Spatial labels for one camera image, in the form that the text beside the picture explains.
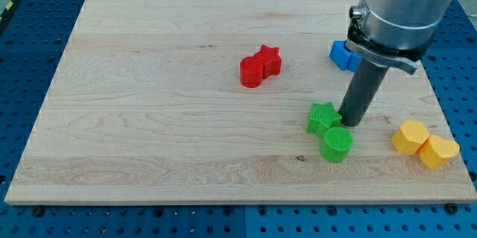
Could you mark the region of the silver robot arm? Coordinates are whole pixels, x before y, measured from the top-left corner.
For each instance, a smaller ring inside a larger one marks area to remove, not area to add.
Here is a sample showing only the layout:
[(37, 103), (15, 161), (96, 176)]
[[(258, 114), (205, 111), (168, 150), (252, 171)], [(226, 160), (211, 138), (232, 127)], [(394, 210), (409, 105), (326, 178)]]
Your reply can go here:
[(378, 67), (413, 74), (452, 0), (359, 0), (345, 46)]

